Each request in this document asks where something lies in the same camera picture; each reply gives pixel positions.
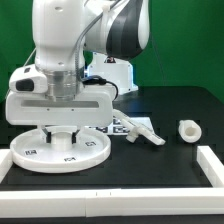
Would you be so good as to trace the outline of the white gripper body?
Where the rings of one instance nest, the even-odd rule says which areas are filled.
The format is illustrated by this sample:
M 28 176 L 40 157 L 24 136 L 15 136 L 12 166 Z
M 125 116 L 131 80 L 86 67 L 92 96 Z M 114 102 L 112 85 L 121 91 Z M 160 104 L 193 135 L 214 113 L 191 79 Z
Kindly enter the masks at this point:
M 107 126 L 112 122 L 115 88 L 87 85 L 74 100 L 53 101 L 44 94 L 10 92 L 6 120 L 12 125 Z

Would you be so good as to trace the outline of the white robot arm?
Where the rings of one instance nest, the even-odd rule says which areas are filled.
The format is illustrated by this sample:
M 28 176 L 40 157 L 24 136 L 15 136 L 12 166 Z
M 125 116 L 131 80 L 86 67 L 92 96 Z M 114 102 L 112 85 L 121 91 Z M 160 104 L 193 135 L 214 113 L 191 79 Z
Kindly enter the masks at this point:
M 11 75 L 12 125 L 106 126 L 115 91 L 87 86 L 84 51 L 123 60 L 149 39 L 149 0 L 33 0 L 35 63 Z

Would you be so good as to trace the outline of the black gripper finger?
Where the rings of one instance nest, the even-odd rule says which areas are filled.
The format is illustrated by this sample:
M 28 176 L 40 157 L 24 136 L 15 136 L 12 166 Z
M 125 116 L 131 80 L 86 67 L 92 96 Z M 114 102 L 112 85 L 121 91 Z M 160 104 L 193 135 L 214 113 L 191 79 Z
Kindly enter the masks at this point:
M 40 133 L 42 134 L 42 137 L 46 143 L 51 142 L 51 133 L 47 130 L 45 126 L 40 127 Z
M 72 144 L 77 143 L 77 135 L 79 134 L 80 130 L 81 130 L 81 127 L 78 127 L 76 131 L 72 132 L 72 135 L 71 135 Z

